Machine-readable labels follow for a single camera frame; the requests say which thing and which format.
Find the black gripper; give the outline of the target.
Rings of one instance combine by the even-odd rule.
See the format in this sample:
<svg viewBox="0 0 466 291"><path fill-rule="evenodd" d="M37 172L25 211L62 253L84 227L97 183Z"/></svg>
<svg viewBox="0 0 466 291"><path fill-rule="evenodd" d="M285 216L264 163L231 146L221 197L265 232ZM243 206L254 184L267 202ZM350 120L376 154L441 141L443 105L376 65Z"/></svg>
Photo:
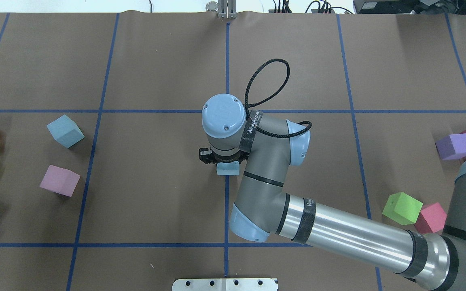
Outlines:
<svg viewBox="0 0 466 291"><path fill-rule="evenodd" d="M199 149L199 160L205 164L218 164L218 163L241 163L244 160L248 160L250 153L241 151L237 148L229 150L219 150L214 147L200 148Z"/></svg>

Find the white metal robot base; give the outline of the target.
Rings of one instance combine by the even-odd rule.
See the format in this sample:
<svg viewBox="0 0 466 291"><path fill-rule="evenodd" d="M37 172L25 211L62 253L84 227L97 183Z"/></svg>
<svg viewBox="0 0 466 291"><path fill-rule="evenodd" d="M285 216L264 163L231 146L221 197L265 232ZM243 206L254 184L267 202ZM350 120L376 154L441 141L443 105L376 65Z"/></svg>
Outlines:
<svg viewBox="0 0 466 291"><path fill-rule="evenodd" d="M172 291L279 291L277 278L184 278Z"/></svg>

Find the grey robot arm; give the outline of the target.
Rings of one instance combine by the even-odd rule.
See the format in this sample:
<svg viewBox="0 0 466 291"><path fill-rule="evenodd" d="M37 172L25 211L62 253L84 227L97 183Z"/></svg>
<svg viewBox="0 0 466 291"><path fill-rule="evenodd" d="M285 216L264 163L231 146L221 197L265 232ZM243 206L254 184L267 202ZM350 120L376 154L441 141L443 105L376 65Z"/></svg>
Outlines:
<svg viewBox="0 0 466 291"><path fill-rule="evenodd" d="M466 161L442 234L419 234L316 203L283 191L287 170L302 164L309 145L304 123L266 117L233 95L202 107L209 163L247 159L229 228L262 243L270 234L322 248L402 276L430 291L466 291Z"/></svg>

